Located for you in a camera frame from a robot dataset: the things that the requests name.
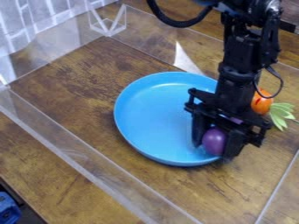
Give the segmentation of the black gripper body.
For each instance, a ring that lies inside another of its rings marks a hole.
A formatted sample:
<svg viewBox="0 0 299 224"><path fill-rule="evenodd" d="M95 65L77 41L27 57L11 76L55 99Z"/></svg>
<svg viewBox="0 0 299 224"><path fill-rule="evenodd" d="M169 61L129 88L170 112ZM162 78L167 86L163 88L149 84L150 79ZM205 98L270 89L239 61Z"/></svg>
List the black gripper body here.
<svg viewBox="0 0 299 224"><path fill-rule="evenodd" d="M233 130L243 131L247 144L257 147L262 145L271 128L270 121L251 108L259 77L259 70L241 72L233 66L221 63L215 92L190 88L190 100L185 103L191 118L194 114L203 114L211 119L211 125L219 126L229 133Z"/></svg>

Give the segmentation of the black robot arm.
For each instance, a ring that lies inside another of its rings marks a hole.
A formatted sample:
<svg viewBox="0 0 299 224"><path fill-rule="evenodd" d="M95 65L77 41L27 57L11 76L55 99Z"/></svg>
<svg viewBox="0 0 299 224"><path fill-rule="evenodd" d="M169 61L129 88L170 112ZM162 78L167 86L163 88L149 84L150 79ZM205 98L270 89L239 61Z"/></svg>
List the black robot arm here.
<svg viewBox="0 0 299 224"><path fill-rule="evenodd" d="M261 146L273 123L251 108L263 70L274 72L281 52L278 30L281 0L222 0L225 57L219 63L217 90L189 90L185 109L191 113L191 140L203 143L210 127L227 134L225 158L239 155L247 144Z"/></svg>

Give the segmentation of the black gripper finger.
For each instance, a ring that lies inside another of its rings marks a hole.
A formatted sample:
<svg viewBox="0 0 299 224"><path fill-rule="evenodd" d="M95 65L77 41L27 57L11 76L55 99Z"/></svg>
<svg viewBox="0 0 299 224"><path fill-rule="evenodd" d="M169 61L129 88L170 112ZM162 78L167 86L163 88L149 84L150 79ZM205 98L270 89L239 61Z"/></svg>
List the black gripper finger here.
<svg viewBox="0 0 299 224"><path fill-rule="evenodd" d="M203 114L194 114L191 119L191 141L195 147L202 145L206 131L211 127L211 119Z"/></svg>
<svg viewBox="0 0 299 224"><path fill-rule="evenodd" d="M234 129L229 133L229 138L226 142L223 157L234 158L239 155L243 150L245 145L247 144L246 133L238 129Z"/></svg>

